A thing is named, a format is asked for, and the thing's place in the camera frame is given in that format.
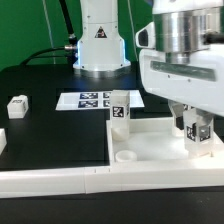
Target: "black table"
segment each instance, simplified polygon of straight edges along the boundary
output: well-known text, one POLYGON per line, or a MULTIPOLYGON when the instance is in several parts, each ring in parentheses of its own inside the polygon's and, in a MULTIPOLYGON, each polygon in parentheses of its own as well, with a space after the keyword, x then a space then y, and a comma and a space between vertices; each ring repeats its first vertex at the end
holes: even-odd
MULTIPOLYGON (((106 120, 109 110, 55 111, 62 92, 139 89, 145 108, 131 118, 171 116, 167 101, 145 93, 139 69, 111 79, 73 74, 67 65, 14 66, 0 73, 0 128, 7 147, 0 171, 103 166, 109 164, 106 120), (7 104, 27 95, 30 109, 9 120, 7 104)), ((222 120, 217 119, 221 136, 222 120)), ((1 223, 223 223, 224 187, 151 190, 1 199, 1 223)))

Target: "small white cube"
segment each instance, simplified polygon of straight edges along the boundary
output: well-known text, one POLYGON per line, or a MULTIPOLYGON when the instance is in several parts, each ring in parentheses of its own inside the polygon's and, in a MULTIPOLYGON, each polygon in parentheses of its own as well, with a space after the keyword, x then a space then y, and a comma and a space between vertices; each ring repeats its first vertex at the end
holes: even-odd
POLYGON ((9 119, 24 118, 29 109, 27 96, 20 95, 13 97, 7 108, 9 119))
POLYGON ((113 90, 110 94, 111 133, 116 141, 129 138, 130 92, 113 90))

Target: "green background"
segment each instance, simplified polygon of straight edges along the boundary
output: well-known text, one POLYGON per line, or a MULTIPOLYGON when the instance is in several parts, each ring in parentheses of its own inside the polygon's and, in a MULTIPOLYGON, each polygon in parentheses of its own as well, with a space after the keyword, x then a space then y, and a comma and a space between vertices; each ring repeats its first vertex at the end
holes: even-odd
MULTIPOLYGON (((0 0, 0 70, 18 65, 37 51, 50 48, 50 38, 42 0, 0 0)), ((135 33, 152 20, 151 7, 144 0, 130 0, 135 33)), ((53 44, 68 43, 67 30, 58 0, 46 0, 53 44)), ((75 34, 82 36, 79 0, 67 0, 75 34)), ((127 0, 118 0, 119 33, 126 42, 126 57, 136 61, 127 0)), ((53 59, 35 59, 31 64, 53 63, 53 59)), ((57 63, 66 60, 57 59, 57 63)))

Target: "circular hole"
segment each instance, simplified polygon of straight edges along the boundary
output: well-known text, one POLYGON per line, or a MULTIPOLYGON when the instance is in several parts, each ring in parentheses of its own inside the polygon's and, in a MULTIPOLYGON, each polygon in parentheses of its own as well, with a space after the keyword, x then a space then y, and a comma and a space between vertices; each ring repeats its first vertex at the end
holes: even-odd
POLYGON ((122 150, 115 156, 117 162, 132 162, 137 161, 137 155, 135 152, 129 150, 122 150))

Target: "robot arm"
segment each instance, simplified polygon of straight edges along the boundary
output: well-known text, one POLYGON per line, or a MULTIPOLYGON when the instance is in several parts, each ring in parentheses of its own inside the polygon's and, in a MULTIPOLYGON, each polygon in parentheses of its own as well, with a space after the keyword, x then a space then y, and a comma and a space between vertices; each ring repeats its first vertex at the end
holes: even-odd
POLYGON ((167 98, 185 148, 212 151, 213 114, 224 116, 222 0, 155 0, 153 22, 136 35, 142 83, 167 98), (183 104, 193 108, 185 110, 183 104))

